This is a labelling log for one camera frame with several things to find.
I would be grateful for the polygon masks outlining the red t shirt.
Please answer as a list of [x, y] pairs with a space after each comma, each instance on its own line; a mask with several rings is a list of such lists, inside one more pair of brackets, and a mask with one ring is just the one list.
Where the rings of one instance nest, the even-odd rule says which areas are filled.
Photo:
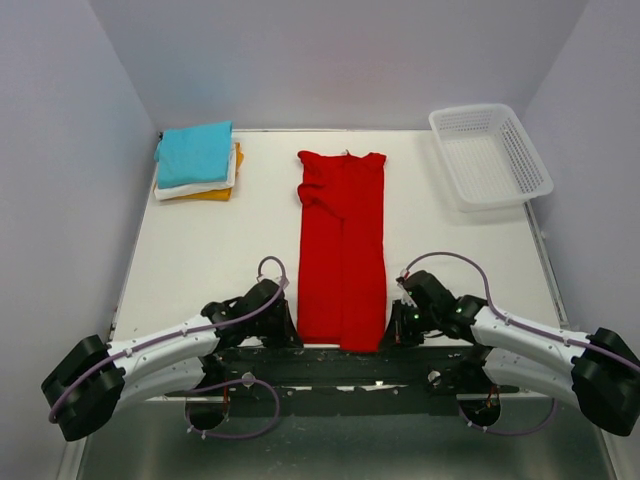
[[306, 344], [374, 352], [386, 325], [386, 157], [301, 151], [298, 158], [298, 333]]

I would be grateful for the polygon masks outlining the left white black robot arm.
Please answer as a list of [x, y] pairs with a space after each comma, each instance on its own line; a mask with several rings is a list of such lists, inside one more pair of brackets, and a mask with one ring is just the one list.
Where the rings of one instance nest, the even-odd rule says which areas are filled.
[[223, 359], [251, 338], [265, 348], [302, 344], [284, 288], [272, 280], [258, 281], [243, 296], [210, 302], [194, 317], [155, 334], [113, 342], [86, 337], [42, 382], [49, 420], [73, 442], [95, 433], [124, 407], [150, 398], [251, 388], [254, 374], [231, 374]]

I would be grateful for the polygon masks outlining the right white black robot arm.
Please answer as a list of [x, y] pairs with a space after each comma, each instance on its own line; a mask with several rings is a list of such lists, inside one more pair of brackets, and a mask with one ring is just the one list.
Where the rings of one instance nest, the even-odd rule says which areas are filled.
[[616, 332], [574, 332], [498, 310], [488, 298], [455, 297], [431, 273], [403, 272], [382, 348], [421, 345], [426, 334], [469, 343], [449, 368], [436, 367], [437, 394], [481, 394], [513, 387], [577, 408], [611, 434], [630, 435], [639, 419], [639, 359]]

